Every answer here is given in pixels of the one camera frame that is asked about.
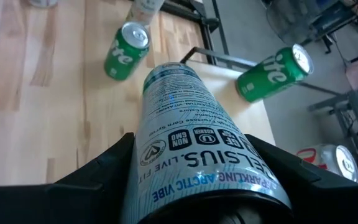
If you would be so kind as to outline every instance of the wooden table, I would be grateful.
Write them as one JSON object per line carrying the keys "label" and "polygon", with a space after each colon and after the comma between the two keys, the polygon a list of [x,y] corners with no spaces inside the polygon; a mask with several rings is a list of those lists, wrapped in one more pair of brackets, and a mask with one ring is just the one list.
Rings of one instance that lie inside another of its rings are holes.
{"label": "wooden table", "polygon": [[[161,12],[135,74],[124,82],[107,77],[102,64],[130,6],[62,0],[37,9],[0,0],[0,185],[54,182],[136,132],[145,76],[203,45],[198,24]],[[274,144],[263,102],[250,106],[234,89],[239,72],[188,64],[243,132]]]}

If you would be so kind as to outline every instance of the can lid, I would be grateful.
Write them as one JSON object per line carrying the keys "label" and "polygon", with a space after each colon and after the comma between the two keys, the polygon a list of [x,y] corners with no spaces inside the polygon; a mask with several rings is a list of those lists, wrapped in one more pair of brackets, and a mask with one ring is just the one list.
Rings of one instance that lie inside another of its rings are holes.
{"label": "can lid", "polygon": [[335,155],[343,177],[358,182],[358,168],[351,152],[344,146],[337,146]]}
{"label": "can lid", "polygon": [[137,49],[146,49],[150,44],[150,35],[146,28],[137,22],[126,22],[121,29],[124,40]]}
{"label": "can lid", "polygon": [[312,74],[314,71],[313,61],[308,52],[299,44],[294,44],[292,47],[293,57],[299,67],[307,74]]}

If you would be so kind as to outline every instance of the sprite can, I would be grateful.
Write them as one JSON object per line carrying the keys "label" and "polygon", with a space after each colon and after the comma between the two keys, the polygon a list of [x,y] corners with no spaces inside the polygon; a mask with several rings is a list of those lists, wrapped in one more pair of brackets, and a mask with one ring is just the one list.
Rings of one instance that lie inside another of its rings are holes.
{"label": "sprite can", "polygon": [[111,44],[104,71],[116,80],[125,80],[149,52],[150,34],[137,22],[126,22]]}
{"label": "sprite can", "polygon": [[248,102],[255,102],[304,80],[313,70],[309,54],[295,44],[279,50],[243,73],[237,79],[236,87]]}

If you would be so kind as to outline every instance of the aluminum can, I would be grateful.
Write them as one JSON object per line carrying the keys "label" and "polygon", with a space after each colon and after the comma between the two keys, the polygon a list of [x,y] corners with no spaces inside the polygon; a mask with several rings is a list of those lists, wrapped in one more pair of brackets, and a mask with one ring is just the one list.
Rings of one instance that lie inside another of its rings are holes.
{"label": "aluminum can", "polygon": [[29,0],[29,2],[33,6],[42,8],[52,7],[57,4],[57,0]]}
{"label": "aluminum can", "polygon": [[320,144],[302,149],[296,154],[303,160],[358,182],[358,168],[351,152],[344,146]]}
{"label": "aluminum can", "polygon": [[243,73],[236,81],[236,88],[241,97],[252,103],[304,80],[313,70],[307,51],[295,44]]}
{"label": "aluminum can", "polygon": [[122,222],[144,221],[194,195],[223,197],[227,191],[291,207],[277,178],[196,72],[181,63],[159,65],[144,82]]}
{"label": "aluminum can", "polygon": [[111,44],[104,71],[113,79],[125,80],[149,52],[150,34],[137,22],[127,22],[120,28]]}
{"label": "aluminum can", "polygon": [[163,3],[164,0],[134,0],[126,20],[148,26]]}

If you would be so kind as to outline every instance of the red and white can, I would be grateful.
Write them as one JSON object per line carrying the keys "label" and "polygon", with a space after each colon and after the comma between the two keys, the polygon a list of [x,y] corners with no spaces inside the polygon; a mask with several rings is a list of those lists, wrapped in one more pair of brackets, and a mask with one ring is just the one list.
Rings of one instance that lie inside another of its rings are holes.
{"label": "red and white can", "polygon": [[296,154],[304,161],[358,182],[358,168],[351,152],[344,146],[320,144],[302,149]]}

